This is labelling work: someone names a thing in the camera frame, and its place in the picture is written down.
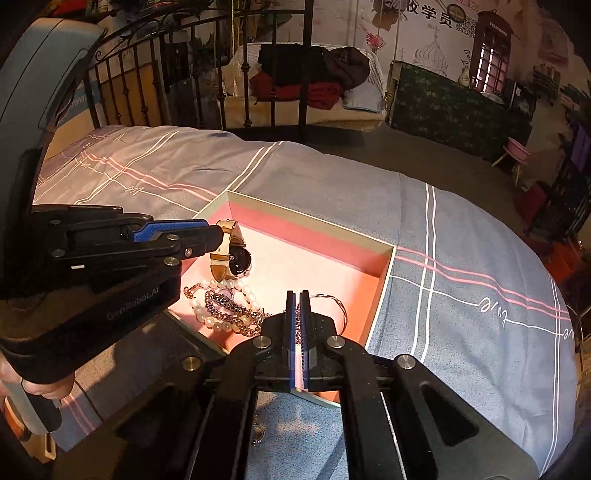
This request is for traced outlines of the left hand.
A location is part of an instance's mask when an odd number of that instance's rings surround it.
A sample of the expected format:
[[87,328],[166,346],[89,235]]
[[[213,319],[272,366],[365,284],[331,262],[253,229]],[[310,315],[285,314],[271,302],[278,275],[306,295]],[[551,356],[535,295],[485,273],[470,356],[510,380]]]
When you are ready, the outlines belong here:
[[35,384],[24,380],[5,359],[4,355],[0,355],[0,396],[10,396],[8,385],[20,384],[23,389],[32,395],[42,396],[49,400],[60,400],[67,397],[74,385],[75,374],[72,373],[67,377],[51,384]]

